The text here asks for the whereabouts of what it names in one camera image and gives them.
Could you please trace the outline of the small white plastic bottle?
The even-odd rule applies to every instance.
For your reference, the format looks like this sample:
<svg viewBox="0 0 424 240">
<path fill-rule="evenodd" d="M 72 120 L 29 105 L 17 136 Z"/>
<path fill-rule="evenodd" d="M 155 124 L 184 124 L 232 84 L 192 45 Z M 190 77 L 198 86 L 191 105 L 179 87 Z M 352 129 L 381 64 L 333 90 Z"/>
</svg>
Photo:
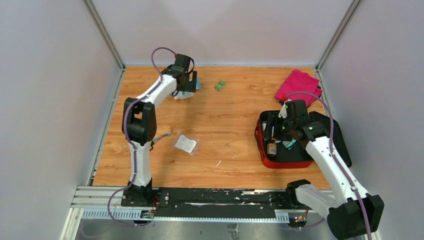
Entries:
<svg viewBox="0 0 424 240">
<path fill-rule="evenodd" d="M 185 100 L 188 98 L 192 98 L 194 96 L 193 92 L 188 92 L 188 91 L 179 91 L 175 96 L 174 99 L 175 100 Z"/>
</svg>

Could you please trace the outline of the clear bag teal header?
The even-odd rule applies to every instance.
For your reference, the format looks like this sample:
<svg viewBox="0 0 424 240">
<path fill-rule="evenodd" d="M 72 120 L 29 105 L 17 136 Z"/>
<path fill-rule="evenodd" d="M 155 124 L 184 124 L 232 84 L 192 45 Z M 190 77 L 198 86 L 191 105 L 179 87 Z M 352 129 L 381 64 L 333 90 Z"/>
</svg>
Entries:
<svg viewBox="0 0 424 240">
<path fill-rule="evenodd" d="M 291 141 L 288 141 L 284 146 L 290 150 L 292 149 L 298 142 L 295 139 L 292 139 Z"/>
</svg>

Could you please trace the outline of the small green box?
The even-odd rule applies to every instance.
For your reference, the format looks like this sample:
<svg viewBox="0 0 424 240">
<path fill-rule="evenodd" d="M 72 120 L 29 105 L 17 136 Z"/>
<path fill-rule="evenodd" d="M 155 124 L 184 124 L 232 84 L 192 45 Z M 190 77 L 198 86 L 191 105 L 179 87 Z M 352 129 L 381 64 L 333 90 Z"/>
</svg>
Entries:
<svg viewBox="0 0 424 240">
<path fill-rule="evenodd" d="M 221 91 L 225 86 L 227 85 L 227 83 L 225 81 L 220 80 L 215 86 L 214 89 L 217 91 Z"/>
</svg>

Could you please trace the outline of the brown medicine bottle orange cap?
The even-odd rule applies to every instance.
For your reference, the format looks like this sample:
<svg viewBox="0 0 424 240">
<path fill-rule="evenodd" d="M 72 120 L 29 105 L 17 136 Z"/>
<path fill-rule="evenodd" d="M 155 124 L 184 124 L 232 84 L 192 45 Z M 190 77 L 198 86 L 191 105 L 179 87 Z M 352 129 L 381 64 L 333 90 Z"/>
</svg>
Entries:
<svg viewBox="0 0 424 240">
<path fill-rule="evenodd" d="M 266 151 L 268 158 L 274 158 L 277 156 L 277 143 L 274 138 L 267 142 Z"/>
</svg>

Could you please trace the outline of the clear bag white gauze pad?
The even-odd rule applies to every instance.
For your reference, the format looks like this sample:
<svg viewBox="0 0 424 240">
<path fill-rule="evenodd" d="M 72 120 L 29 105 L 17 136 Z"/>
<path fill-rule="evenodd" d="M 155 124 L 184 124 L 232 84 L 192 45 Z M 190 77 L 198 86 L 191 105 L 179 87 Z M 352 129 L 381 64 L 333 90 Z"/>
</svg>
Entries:
<svg viewBox="0 0 424 240">
<path fill-rule="evenodd" d="M 175 141 L 172 146 L 190 156 L 195 156 L 200 148 L 201 141 L 197 138 L 188 136 L 179 132 L 176 135 Z"/>
</svg>

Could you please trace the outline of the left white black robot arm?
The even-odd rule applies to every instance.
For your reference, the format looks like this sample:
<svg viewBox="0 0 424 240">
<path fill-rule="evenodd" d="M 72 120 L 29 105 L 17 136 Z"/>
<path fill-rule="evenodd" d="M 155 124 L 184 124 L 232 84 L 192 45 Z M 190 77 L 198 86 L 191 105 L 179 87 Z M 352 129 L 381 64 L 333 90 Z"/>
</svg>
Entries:
<svg viewBox="0 0 424 240">
<path fill-rule="evenodd" d="M 123 191 L 121 205 L 146 207 L 153 199 L 150 151 L 157 132 L 156 108 L 176 92 L 196 91 L 195 61 L 184 54 L 175 55 L 174 64 L 159 72 L 158 79 L 136 98 L 124 102 L 122 132 L 131 150 L 131 176 Z"/>
</svg>

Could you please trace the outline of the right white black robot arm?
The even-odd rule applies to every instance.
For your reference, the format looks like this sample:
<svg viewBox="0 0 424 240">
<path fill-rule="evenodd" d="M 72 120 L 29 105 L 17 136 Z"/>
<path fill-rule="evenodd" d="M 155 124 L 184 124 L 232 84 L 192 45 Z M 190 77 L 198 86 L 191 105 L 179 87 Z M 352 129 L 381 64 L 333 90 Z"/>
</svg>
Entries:
<svg viewBox="0 0 424 240">
<path fill-rule="evenodd" d="M 354 177 L 334 143 L 335 120 L 329 126 L 313 119 L 304 100 L 280 101 L 278 118 L 283 120 L 284 134 L 296 140 L 317 164 L 330 185 L 332 196 L 318 190 L 310 181 L 289 182 L 285 189 L 286 204 L 292 209 L 309 207 L 319 214 L 338 240 L 359 236 L 373 238 L 385 207 L 382 198 L 372 195 Z"/>
</svg>

